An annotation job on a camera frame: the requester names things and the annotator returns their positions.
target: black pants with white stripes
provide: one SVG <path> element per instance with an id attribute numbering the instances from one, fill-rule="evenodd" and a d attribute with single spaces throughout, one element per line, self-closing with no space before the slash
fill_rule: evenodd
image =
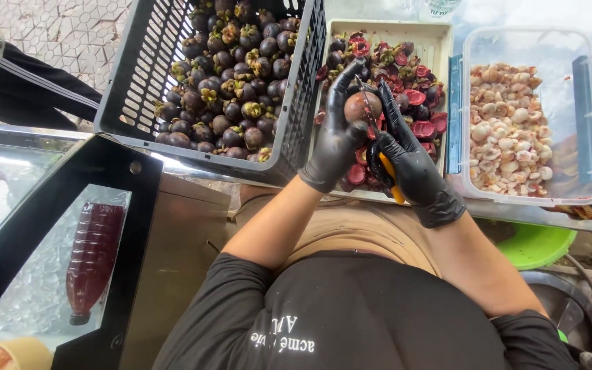
<path id="1" fill-rule="evenodd" d="M 61 112 L 93 122 L 102 94 L 68 72 L 6 42 L 0 65 L 0 121 L 16 126 L 77 130 Z"/>

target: black t-shirt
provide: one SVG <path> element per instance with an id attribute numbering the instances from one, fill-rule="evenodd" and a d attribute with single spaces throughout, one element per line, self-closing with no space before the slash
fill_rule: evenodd
<path id="1" fill-rule="evenodd" d="M 448 282 L 372 254 L 321 251 L 274 281 L 221 254 L 154 369 L 577 369 L 544 316 L 490 321 Z"/>

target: patterned pavement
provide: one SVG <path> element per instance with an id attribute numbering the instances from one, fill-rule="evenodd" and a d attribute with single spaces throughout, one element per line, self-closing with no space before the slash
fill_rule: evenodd
<path id="1" fill-rule="evenodd" d="M 27 55 L 104 92 L 132 0 L 0 0 L 0 27 Z M 79 130 L 89 130 L 68 114 Z"/>

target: glass display case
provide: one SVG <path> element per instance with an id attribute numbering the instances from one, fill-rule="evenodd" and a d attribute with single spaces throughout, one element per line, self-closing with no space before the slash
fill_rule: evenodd
<path id="1" fill-rule="evenodd" d="M 0 368 L 148 369 L 230 198 L 107 137 L 73 144 L 0 145 Z"/>

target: gloved hand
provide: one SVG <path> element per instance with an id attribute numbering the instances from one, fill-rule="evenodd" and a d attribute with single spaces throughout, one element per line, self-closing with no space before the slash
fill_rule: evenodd
<path id="1" fill-rule="evenodd" d="M 367 136 L 366 122 L 348 124 L 344 118 L 347 89 L 364 63 L 363 58 L 355 59 L 328 89 L 317 144 L 308 163 L 298 171 L 300 179 L 319 192 L 330 193 L 335 188 L 355 162 L 355 150 Z"/>
<path id="2" fill-rule="evenodd" d="M 380 151 L 394 166 L 401 194 L 427 229 L 456 221 L 465 212 L 463 198 L 440 176 L 433 160 L 401 116 L 390 87 L 383 80 L 378 85 L 378 96 L 385 120 L 394 128 L 395 138 L 381 131 L 376 139 Z"/>

